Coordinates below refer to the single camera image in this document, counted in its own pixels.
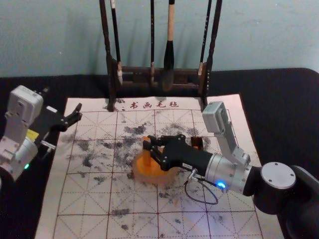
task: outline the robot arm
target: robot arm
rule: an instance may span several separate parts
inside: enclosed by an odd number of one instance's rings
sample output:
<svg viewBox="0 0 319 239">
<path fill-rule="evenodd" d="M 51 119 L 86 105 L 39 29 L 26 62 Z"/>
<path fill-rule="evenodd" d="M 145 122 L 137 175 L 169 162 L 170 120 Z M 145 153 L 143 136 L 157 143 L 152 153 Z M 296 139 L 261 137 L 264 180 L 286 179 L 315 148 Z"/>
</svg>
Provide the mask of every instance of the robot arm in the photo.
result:
<svg viewBox="0 0 319 239">
<path fill-rule="evenodd" d="M 250 165 L 250 157 L 234 138 L 222 102 L 210 103 L 203 111 L 208 132 L 217 137 L 222 154 L 195 149 L 185 143 L 185 136 L 149 136 L 143 148 L 164 171 L 181 167 L 190 171 L 188 180 L 202 181 L 245 196 L 252 196 L 257 208 L 267 214 L 286 213 L 286 228 L 290 236 L 319 238 L 319 181 L 304 169 L 270 162 L 262 167 Z M 162 153 L 159 146 L 164 146 Z"/>
<path fill-rule="evenodd" d="M 10 93 L 5 113 L 7 123 L 0 141 L 0 188 L 1 180 L 6 183 L 17 180 L 41 145 L 48 147 L 48 152 L 55 149 L 45 141 L 50 132 L 66 131 L 82 117 L 81 104 L 67 117 L 50 106 L 44 107 L 46 92 L 47 89 L 37 93 L 18 86 Z"/>
</svg>

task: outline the yellow label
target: yellow label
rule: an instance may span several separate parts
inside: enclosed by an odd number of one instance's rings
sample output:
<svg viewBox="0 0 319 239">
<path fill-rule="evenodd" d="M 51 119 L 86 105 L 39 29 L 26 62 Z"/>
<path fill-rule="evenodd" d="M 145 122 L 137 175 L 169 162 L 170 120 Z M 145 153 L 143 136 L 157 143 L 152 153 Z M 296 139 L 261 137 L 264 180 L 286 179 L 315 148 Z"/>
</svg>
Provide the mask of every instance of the yellow label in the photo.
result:
<svg viewBox="0 0 319 239">
<path fill-rule="evenodd" d="M 26 136 L 31 140 L 31 141 L 35 141 L 36 138 L 39 136 L 39 134 L 37 132 L 34 132 L 30 129 L 28 129 L 28 132 L 26 133 Z"/>
</svg>

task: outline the black cylindrical joint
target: black cylindrical joint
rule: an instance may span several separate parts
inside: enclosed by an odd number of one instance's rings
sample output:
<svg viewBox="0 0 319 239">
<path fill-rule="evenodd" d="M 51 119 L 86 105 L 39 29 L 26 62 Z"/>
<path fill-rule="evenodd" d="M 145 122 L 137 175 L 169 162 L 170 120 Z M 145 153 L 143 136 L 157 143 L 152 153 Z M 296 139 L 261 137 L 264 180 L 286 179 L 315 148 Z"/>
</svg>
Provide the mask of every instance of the black cylindrical joint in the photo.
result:
<svg viewBox="0 0 319 239">
<path fill-rule="evenodd" d="M 259 182 L 260 182 L 260 167 L 255 167 L 252 166 L 249 172 L 249 175 L 247 177 L 245 187 L 243 190 L 243 195 L 244 196 L 252 196 L 257 188 L 259 187 Z"/>
<path fill-rule="evenodd" d="M 295 182 L 296 176 L 290 167 L 278 162 L 265 164 L 253 198 L 254 204 L 264 213 L 279 213 L 286 205 Z"/>
</svg>

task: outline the blue led light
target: blue led light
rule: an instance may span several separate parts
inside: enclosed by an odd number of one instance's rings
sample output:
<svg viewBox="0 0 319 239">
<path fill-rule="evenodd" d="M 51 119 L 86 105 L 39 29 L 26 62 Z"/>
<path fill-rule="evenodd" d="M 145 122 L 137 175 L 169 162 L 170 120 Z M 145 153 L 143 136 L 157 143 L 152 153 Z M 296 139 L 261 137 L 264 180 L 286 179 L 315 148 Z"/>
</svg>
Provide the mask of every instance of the blue led light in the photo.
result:
<svg viewBox="0 0 319 239">
<path fill-rule="evenodd" d="M 224 183 L 222 183 L 222 182 L 218 182 L 217 186 L 220 187 L 220 188 L 226 188 L 226 185 Z"/>
</svg>

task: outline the cable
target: cable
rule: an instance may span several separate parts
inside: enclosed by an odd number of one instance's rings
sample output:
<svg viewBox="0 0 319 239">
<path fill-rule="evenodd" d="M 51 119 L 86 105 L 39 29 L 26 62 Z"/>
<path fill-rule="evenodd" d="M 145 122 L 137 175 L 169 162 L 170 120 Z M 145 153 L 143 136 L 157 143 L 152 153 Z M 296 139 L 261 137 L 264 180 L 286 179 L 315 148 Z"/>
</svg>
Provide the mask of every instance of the cable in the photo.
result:
<svg viewBox="0 0 319 239">
<path fill-rule="evenodd" d="M 209 205 L 216 205 L 218 204 L 218 198 L 216 197 L 216 195 L 209 189 L 209 187 L 207 187 L 205 184 L 202 183 L 202 181 L 205 181 L 207 182 L 206 180 L 202 179 L 202 178 L 196 178 L 198 179 L 198 183 L 201 184 L 204 188 L 206 188 L 210 193 L 211 195 L 213 195 L 213 197 L 215 198 L 216 202 L 215 203 L 209 203 L 209 202 L 205 202 L 205 201 L 201 201 L 201 200 L 198 200 L 198 199 L 195 199 L 193 198 L 192 196 L 190 196 L 186 190 L 186 187 L 187 187 L 187 184 L 188 184 L 188 181 L 186 181 L 184 183 L 184 190 L 185 190 L 185 194 L 192 200 L 196 201 L 196 202 L 199 202 L 199 203 L 205 203 L 205 204 L 209 204 Z"/>
</svg>

